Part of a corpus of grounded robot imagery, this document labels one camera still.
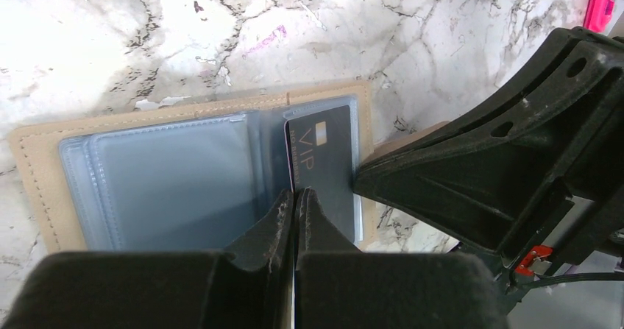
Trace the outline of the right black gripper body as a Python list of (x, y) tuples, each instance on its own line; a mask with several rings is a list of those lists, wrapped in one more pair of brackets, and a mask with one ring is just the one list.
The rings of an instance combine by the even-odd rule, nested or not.
[(454, 251), (486, 264), (506, 313), (537, 289), (612, 281), (608, 272), (573, 269), (594, 251), (623, 253), (623, 168), (590, 168), (555, 180), (511, 249), (499, 255), (463, 243)]

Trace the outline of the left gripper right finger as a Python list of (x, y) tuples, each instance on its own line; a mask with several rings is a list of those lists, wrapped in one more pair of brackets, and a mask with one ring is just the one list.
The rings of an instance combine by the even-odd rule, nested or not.
[(493, 277), (476, 256), (362, 252), (316, 192), (297, 196), (297, 328), (507, 328)]

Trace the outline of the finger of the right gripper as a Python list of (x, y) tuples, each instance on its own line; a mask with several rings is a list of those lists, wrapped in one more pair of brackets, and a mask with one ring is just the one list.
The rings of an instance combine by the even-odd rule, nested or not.
[(354, 190), (503, 256), (569, 191), (592, 201), (576, 244), (602, 243), (623, 226), (623, 39), (554, 29), (477, 107), (364, 163)]

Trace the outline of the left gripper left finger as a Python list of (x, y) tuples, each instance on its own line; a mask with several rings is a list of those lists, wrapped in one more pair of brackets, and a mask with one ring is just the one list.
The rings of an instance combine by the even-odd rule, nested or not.
[(222, 250), (58, 252), (30, 273), (5, 328), (278, 328), (294, 195)]

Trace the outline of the beige card holder wallet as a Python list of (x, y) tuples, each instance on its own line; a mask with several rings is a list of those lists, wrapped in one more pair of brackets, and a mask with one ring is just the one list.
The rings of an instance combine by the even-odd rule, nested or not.
[[(30, 125), (8, 141), (49, 252), (218, 249), (295, 191), (284, 114), (329, 102), (355, 105), (356, 170), (372, 153), (364, 81)], [(375, 211), (359, 199), (354, 243)]]

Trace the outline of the black VIP credit card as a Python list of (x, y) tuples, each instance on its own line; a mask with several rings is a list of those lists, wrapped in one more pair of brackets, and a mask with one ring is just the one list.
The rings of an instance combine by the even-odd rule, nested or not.
[(361, 201), (352, 192), (358, 159), (355, 105), (329, 102), (284, 114), (291, 186), (316, 191), (326, 217), (351, 242), (361, 240)]

